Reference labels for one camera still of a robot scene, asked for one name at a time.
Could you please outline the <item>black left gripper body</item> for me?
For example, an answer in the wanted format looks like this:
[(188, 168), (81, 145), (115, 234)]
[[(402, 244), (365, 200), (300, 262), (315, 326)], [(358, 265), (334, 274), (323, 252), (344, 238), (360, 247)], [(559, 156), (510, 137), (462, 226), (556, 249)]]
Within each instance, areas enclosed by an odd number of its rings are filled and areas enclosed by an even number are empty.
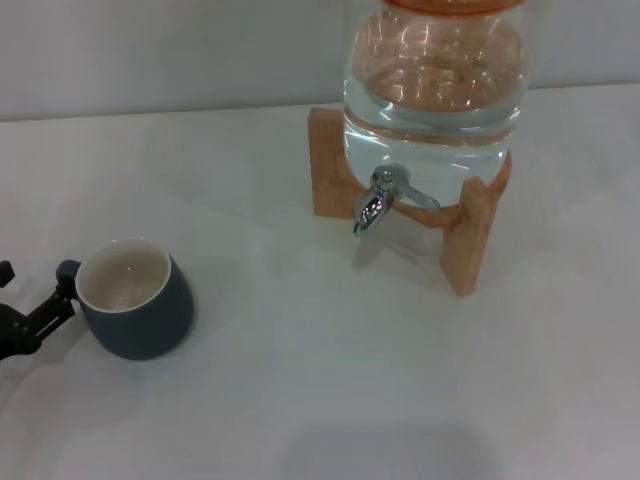
[(27, 317), (0, 303), (0, 358), (30, 354)]

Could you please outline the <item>black ceramic cup white inside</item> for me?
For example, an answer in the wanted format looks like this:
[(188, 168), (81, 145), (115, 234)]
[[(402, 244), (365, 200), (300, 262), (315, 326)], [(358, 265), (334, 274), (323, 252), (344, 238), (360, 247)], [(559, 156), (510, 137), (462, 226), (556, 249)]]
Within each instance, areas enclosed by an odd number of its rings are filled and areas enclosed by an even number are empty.
[(114, 240), (82, 262), (65, 260), (56, 279), (71, 284), (101, 346), (124, 359), (170, 352), (196, 318), (183, 271), (165, 249), (144, 238)]

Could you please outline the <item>chrome faucet with lever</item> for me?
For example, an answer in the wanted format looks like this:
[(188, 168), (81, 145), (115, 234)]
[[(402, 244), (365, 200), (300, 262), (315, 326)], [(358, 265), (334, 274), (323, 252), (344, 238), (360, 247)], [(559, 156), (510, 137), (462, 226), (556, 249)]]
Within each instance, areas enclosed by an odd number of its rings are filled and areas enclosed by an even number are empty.
[(363, 196), (353, 221), (353, 233), (362, 237), (386, 215), (396, 201), (408, 197), (419, 207), (437, 213), (441, 206), (433, 197), (414, 188), (409, 172), (397, 164), (380, 165), (370, 177), (370, 187)]

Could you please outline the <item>wooden dispenser stand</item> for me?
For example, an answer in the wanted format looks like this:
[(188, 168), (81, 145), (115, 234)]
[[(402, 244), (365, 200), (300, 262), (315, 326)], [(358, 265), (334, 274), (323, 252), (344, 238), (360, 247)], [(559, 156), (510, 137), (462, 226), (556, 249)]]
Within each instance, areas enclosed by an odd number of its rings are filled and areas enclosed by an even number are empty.
[[(309, 156), (314, 214), (354, 221), (356, 200), (369, 189), (353, 175), (344, 154), (343, 113), (312, 108), (308, 115)], [(390, 209), (424, 225), (443, 231), (440, 265), (451, 288), (460, 297), (475, 290), (500, 197), (512, 171), (512, 155), (488, 185), (478, 177), (462, 184), (456, 205), (431, 213), (396, 201)]]

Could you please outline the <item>glass water dispenser jar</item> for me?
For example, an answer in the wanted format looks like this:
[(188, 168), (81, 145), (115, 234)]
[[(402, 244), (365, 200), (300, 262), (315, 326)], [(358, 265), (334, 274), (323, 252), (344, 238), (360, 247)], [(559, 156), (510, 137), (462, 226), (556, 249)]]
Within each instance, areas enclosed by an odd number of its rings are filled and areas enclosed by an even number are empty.
[(492, 181), (528, 86), (529, 0), (347, 0), (345, 152), (367, 181), (403, 167), (454, 205), (470, 177)]

